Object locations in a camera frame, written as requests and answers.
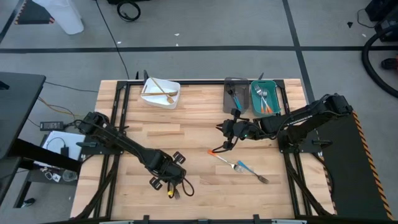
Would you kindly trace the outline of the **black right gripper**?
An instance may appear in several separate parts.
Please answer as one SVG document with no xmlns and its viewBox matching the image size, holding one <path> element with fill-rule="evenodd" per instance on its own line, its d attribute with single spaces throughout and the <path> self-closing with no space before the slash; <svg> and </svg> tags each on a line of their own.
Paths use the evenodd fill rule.
<svg viewBox="0 0 398 224">
<path fill-rule="evenodd" d="M 223 143 L 223 149 L 232 149 L 237 140 L 258 140 L 258 127 L 250 122 L 249 119 L 241 118 L 241 112 L 238 109 L 232 109 L 233 119 L 226 119 L 216 127 L 227 138 Z"/>
</svg>

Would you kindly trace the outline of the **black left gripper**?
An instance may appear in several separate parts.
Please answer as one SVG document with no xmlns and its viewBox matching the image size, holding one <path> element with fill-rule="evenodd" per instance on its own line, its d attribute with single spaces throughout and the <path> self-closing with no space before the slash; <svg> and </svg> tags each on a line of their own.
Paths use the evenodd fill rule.
<svg viewBox="0 0 398 224">
<path fill-rule="evenodd" d="M 167 191 L 174 192 L 175 189 L 183 192 L 182 182 L 187 171 L 181 166 L 186 161 L 185 156 L 175 152 L 173 156 L 163 151 L 150 151 L 146 155 L 146 169 L 154 176 L 149 183 L 159 190 L 162 187 L 161 181 L 168 183 Z"/>
</svg>

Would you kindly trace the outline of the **black fork teal handle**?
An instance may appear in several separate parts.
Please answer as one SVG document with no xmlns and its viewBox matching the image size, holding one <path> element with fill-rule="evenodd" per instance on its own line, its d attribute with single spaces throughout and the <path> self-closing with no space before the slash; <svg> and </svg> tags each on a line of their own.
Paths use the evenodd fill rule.
<svg viewBox="0 0 398 224">
<path fill-rule="evenodd" d="M 234 100 L 237 109 L 238 110 L 242 110 L 243 107 L 241 106 L 241 104 L 239 102 L 239 99 L 238 99 L 238 97 L 236 95 L 236 88 L 235 88 L 234 83 L 233 82 L 229 82 L 229 83 L 226 84 L 226 87 L 228 89 L 227 92 L 232 97 L 232 99 Z"/>
<path fill-rule="evenodd" d="M 244 162 L 238 161 L 238 165 L 249 171 L 251 174 L 255 175 L 257 179 L 263 184 L 268 184 L 269 180 L 262 175 L 255 173 L 252 169 L 250 169 Z"/>
</svg>

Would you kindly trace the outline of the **silver fork orange handle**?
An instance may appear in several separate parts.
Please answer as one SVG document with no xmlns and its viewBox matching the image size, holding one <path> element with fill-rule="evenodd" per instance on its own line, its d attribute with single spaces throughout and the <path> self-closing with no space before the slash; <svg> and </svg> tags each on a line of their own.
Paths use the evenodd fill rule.
<svg viewBox="0 0 398 224">
<path fill-rule="evenodd" d="M 271 107 L 271 102 L 270 102 L 271 95 L 270 95 L 270 93 L 267 90 L 263 90 L 262 91 L 262 98 L 263 98 L 263 102 L 264 102 L 265 107 L 266 107 L 266 113 L 272 114 L 274 111 L 273 111 L 273 109 Z"/>
<path fill-rule="evenodd" d="M 208 150 L 208 154 L 210 154 L 210 155 L 212 155 L 213 157 L 216 157 L 216 158 L 218 158 L 219 160 L 221 160 L 221 161 L 227 163 L 227 164 L 228 164 L 229 166 L 231 166 L 231 168 L 232 168 L 233 170 L 235 170 L 236 172 L 243 172 L 243 167 L 242 167 L 242 166 L 237 165 L 237 164 L 234 164 L 234 163 L 232 163 L 232 162 L 230 162 L 230 161 L 228 161 L 228 160 L 222 158 L 221 156 L 219 156 L 219 155 L 217 155 L 216 153 L 214 153 L 212 150 Z"/>
<path fill-rule="evenodd" d="M 268 113 L 266 99 L 264 98 L 263 91 L 259 87 L 259 85 L 254 85 L 254 89 L 259 96 L 261 102 L 261 113 Z"/>
</svg>

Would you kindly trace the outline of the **grey translucent plastic bin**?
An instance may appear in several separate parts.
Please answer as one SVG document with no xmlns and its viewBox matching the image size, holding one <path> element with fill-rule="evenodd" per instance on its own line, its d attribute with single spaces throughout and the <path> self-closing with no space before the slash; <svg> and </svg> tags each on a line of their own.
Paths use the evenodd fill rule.
<svg viewBox="0 0 398 224">
<path fill-rule="evenodd" d="M 234 100 L 227 92 L 226 84 L 233 82 L 236 88 L 236 95 L 239 99 L 241 106 L 243 107 L 240 112 L 243 114 L 249 108 L 250 91 L 249 91 L 249 80 L 245 78 L 233 78 L 226 77 L 224 80 L 224 92 L 223 92 L 223 112 L 230 113 L 232 109 L 237 109 Z"/>
</svg>

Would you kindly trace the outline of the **teal plastic bin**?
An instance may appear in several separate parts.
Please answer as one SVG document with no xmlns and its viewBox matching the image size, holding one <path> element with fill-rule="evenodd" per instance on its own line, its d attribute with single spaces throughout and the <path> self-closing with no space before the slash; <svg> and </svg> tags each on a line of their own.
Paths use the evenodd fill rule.
<svg viewBox="0 0 398 224">
<path fill-rule="evenodd" d="M 259 85 L 261 90 L 267 90 L 271 95 L 271 107 L 273 109 L 273 113 L 261 113 L 261 102 L 258 94 L 254 89 L 254 85 Z M 276 82 L 273 80 L 254 80 L 251 82 L 251 97 L 252 97 L 252 112 L 257 117 L 263 116 L 274 116 L 280 113 L 280 106 L 276 92 Z"/>
</svg>

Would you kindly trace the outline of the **white plastic bin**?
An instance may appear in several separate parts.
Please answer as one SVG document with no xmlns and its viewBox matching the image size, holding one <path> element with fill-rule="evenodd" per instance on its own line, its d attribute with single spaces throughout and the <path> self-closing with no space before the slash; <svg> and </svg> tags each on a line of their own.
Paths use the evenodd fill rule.
<svg viewBox="0 0 398 224">
<path fill-rule="evenodd" d="M 169 110 L 173 110 L 177 107 L 177 103 L 181 94 L 181 85 L 177 82 L 172 82 L 168 80 L 163 80 L 159 78 L 153 78 L 165 92 L 173 92 L 178 91 L 178 95 L 172 96 L 174 100 L 173 104 L 170 104 L 167 101 L 167 97 L 165 95 L 157 95 L 157 96 L 141 96 L 141 98 L 148 104 L 152 106 L 157 106 L 160 108 L 165 108 Z M 161 90 L 155 85 L 155 83 L 149 78 L 147 79 L 143 90 L 141 93 L 160 93 Z"/>
</svg>

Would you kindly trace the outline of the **clear glass bowl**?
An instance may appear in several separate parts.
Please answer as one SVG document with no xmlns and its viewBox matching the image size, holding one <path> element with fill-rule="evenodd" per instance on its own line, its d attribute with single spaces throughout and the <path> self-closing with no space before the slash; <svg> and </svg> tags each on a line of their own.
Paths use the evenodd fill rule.
<svg viewBox="0 0 398 224">
<path fill-rule="evenodd" d="M 62 174 L 62 179 L 65 182 L 72 182 L 78 179 L 78 174 L 74 171 L 64 170 Z"/>
</svg>

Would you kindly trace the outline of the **white board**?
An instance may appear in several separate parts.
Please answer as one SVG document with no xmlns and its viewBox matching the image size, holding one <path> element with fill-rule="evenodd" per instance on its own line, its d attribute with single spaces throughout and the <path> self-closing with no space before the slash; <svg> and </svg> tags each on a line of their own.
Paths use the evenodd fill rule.
<svg viewBox="0 0 398 224">
<path fill-rule="evenodd" d="M 61 131 L 52 131 L 45 142 L 43 148 L 49 151 L 60 153 L 60 149 L 64 146 L 69 147 L 69 158 L 79 160 L 81 154 L 81 147 L 77 145 L 78 142 L 83 142 L 85 136 L 82 134 L 66 133 Z"/>
</svg>

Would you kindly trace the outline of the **black hazard-striped mat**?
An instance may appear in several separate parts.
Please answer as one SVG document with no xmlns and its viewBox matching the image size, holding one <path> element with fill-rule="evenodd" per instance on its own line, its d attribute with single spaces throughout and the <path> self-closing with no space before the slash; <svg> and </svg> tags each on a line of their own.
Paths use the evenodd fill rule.
<svg viewBox="0 0 398 224">
<path fill-rule="evenodd" d="M 53 24 L 55 19 L 33 0 L 24 0 L 16 16 L 15 25 Z"/>
<path fill-rule="evenodd" d="M 333 179 L 332 201 L 337 215 L 393 221 L 356 112 L 327 122 L 318 133 L 320 139 L 332 142 L 324 148 L 323 158 Z"/>
</svg>

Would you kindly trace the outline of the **black desk base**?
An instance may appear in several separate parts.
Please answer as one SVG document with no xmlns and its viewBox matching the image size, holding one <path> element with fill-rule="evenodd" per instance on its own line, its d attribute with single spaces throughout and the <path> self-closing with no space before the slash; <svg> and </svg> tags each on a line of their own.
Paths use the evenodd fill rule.
<svg viewBox="0 0 398 224">
<path fill-rule="evenodd" d="M 43 162 L 62 169 L 79 172 L 81 162 L 57 154 L 27 141 L 16 139 L 7 147 L 0 144 L 0 206 L 9 190 L 22 160 Z"/>
</svg>

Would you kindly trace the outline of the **black power adapter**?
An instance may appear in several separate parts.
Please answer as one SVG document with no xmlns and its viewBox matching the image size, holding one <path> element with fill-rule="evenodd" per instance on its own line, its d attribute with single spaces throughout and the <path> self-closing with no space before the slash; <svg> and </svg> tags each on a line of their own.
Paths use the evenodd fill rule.
<svg viewBox="0 0 398 224">
<path fill-rule="evenodd" d="M 39 128 L 41 131 L 63 131 L 65 129 L 62 121 L 44 121 L 40 122 Z"/>
</svg>

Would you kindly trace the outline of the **person's foot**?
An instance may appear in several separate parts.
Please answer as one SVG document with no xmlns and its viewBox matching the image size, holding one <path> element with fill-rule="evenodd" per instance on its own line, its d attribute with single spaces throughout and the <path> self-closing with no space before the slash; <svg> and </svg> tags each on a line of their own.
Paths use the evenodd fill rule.
<svg viewBox="0 0 398 224">
<path fill-rule="evenodd" d="M 385 70 L 398 70 L 398 58 L 387 58 L 381 62 L 381 68 Z"/>
</svg>

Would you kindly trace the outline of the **black desk top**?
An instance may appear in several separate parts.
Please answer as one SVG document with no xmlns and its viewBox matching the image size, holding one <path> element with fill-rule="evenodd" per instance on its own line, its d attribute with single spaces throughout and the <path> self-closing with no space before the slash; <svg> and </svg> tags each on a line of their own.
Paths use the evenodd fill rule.
<svg viewBox="0 0 398 224">
<path fill-rule="evenodd" d="M 44 75 L 0 72 L 0 159 L 19 136 L 45 80 Z"/>
</svg>

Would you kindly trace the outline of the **black floor equipment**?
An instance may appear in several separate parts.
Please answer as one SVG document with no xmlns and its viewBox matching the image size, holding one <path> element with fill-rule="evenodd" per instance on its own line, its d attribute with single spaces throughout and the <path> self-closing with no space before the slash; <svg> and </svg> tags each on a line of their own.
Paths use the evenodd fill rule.
<svg viewBox="0 0 398 224">
<path fill-rule="evenodd" d="M 372 22 L 376 33 L 398 25 L 398 0 L 371 0 L 365 11 Z"/>
</svg>

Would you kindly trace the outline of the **white bag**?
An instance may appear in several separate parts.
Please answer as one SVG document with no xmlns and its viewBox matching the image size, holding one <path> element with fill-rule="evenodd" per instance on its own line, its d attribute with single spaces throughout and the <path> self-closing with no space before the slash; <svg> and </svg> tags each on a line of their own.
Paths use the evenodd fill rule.
<svg viewBox="0 0 398 224">
<path fill-rule="evenodd" d="M 83 32 L 84 25 L 73 0 L 32 0 L 44 7 L 68 35 Z"/>
</svg>

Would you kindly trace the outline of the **black table frame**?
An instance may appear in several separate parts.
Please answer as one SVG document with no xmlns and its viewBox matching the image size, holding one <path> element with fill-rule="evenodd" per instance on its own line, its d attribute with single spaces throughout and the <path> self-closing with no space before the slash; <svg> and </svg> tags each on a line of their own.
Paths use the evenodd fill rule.
<svg viewBox="0 0 398 224">
<path fill-rule="evenodd" d="M 136 157 L 119 158 L 114 186 L 105 190 L 100 215 L 113 220 L 234 220 L 292 218 L 294 205 L 301 214 L 314 213 L 301 193 L 290 194 L 284 156 L 277 141 L 239 141 L 220 156 L 234 164 L 244 162 L 269 180 L 263 184 L 243 168 L 236 172 L 227 163 L 208 154 L 223 143 L 216 125 L 229 118 L 223 112 L 222 80 L 184 80 L 177 107 L 173 110 L 148 105 L 141 98 L 143 84 L 129 93 L 118 90 L 114 80 L 103 80 L 95 110 L 124 121 L 126 134 L 146 147 L 185 157 L 187 183 L 179 199 L 168 198 L 166 188 L 150 186 L 150 174 Z"/>
</svg>

